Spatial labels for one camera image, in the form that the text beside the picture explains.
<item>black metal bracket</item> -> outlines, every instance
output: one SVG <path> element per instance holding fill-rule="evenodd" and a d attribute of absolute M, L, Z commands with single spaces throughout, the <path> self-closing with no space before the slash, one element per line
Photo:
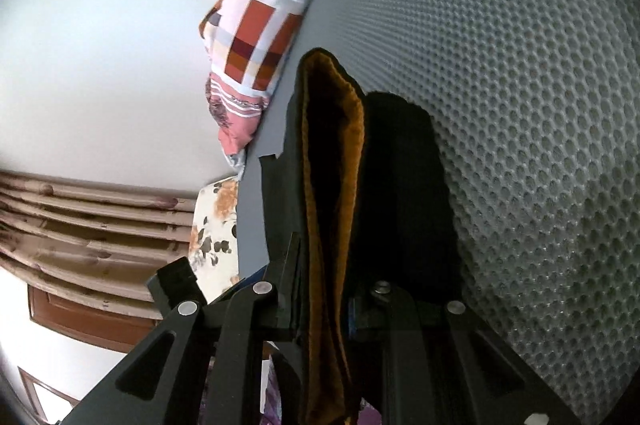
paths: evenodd
<path fill-rule="evenodd" d="M 288 344 L 295 355 L 287 360 L 301 358 L 295 343 L 304 303 L 298 284 L 300 240 L 292 235 L 281 262 L 208 305 L 187 267 L 187 260 L 180 259 L 150 280 L 163 321 L 63 425 L 194 425 L 212 355 L 216 359 L 209 374 L 205 423 L 258 423 L 262 342 Z M 401 287 L 380 281 L 359 286 L 348 309 L 353 347 L 358 342 L 382 344 L 385 425 L 522 425 L 534 414 L 546 415 L 548 425 L 579 423 L 462 302 L 443 307 L 416 301 Z M 303 383 L 300 369 L 282 372 Z"/>

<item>gray textured mat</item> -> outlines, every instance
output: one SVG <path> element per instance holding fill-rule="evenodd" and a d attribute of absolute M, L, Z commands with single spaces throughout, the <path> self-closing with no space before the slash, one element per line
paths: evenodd
<path fill-rule="evenodd" d="M 640 0 L 313 0 L 240 190 L 242 274 L 316 46 L 433 117 L 466 300 L 598 423 L 640 363 Z"/>

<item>brown wooden frame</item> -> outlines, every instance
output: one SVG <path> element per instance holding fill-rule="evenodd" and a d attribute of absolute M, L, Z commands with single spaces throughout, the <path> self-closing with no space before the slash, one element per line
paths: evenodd
<path fill-rule="evenodd" d="M 41 420 L 43 423 L 49 423 L 49 422 L 47 421 L 47 415 L 45 414 L 44 410 L 42 409 L 42 405 L 40 404 L 40 398 L 38 397 L 38 393 L 36 392 L 35 384 L 38 384 L 43 389 L 47 389 L 47 391 L 52 392 L 56 396 L 59 396 L 60 398 L 67 400 L 73 407 L 78 405 L 79 400 L 76 400 L 75 398 L 71 398 L 70 396 L 63 394 L 60 391 L 57 391 L 50 385 L 47 385 L 46 383 L 41 382 L 39 379 L 35 378 L 34 376 L 31 376 L 29 373 L 27 373 L 20 367 L 18 367 L 18 372 L 20 373 L 20 378 L 22 379 L 24 390 L 27 392 L 29 403 L 31 403 L 31 406 L 35 411 L 36 417 L 39 420 Z"/>
<path fill-rule="evenodd" d="M 128 353 L 158 323 L 97 310 L 29 286 L 31 321 L 72 339 Z"/>

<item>white wall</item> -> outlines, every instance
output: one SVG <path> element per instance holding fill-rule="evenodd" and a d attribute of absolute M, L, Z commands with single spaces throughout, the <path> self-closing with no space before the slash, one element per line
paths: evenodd
<path fill-rule="evenodd" d="M 197 26 L 216 0 L 0 0 L 0 169 L 197 191 L 228 175 Z"/>
<path fill-rule="evenodd" d="M 123 353 L 70 339 L 31 322 L 27 284 L 2 268 L 0 301 L 4 368 L 23 400 L 17 367 L 72 398 L 82 399 L 124 357 Z"/>

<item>checkered pillowcase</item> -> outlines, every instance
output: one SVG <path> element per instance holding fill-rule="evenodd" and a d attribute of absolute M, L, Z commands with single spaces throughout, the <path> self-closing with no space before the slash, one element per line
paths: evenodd
<path fill-rule="evenodd" d="M 243 164 L 309 0 L 218 0 L 200 23 L 209 111 L 229 161 Z"/>

